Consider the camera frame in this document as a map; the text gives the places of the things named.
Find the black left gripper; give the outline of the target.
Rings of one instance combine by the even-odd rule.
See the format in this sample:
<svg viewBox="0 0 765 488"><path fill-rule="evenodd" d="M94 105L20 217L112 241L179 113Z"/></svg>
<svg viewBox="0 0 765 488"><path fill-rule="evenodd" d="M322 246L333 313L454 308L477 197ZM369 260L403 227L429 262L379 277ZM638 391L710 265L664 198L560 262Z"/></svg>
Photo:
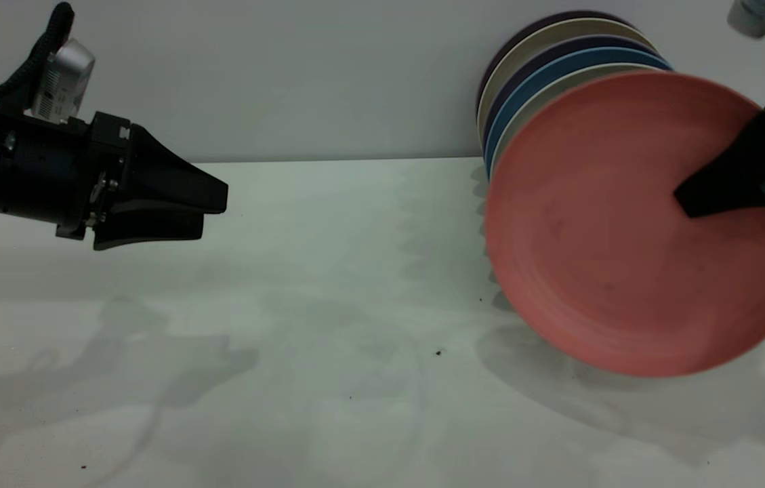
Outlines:
<svg viewBox="0 0 765 488"><path fill-rule="evenodd" d="M82 240L94 226L97 252L199 240L205 214L226 211L225 182L128 119L98 112L90 123L70 118L56 124L1 111L0 129L0 213L54 224L55 234L69 240ZM118 190L104 210L108 182L124 160Z"/></svg>

